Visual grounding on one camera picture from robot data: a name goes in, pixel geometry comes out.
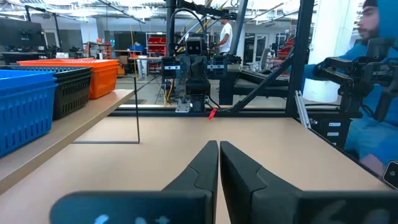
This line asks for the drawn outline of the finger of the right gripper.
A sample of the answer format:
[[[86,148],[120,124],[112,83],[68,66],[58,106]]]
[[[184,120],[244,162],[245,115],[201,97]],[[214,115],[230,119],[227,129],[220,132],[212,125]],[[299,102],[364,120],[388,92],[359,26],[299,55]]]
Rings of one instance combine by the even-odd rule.
[[[214,56],[207,59],[206,56],[198,56],[194,60],[194,77],[199,79],[223,79],[228,72],[226,56]]]
[[[163,79],[189,79],[193,78],[194,56],[178,55],[177,57],[162,57],[161,75]]]

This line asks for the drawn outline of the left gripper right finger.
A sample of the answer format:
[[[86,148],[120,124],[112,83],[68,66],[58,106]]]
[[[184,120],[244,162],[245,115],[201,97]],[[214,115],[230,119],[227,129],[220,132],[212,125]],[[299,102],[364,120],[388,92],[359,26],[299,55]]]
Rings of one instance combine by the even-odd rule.
[[[396,191],[301,190],[228,141],[220,170],[231,223],[397,223]]]

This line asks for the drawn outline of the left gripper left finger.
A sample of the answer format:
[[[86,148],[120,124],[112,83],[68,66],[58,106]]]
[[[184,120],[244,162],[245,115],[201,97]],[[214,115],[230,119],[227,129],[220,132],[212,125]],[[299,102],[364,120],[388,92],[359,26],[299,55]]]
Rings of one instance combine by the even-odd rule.
[[[214,223],[219,148],[208,141],[188,166],[158,191],[81,191],[58,199],[50,223]]]

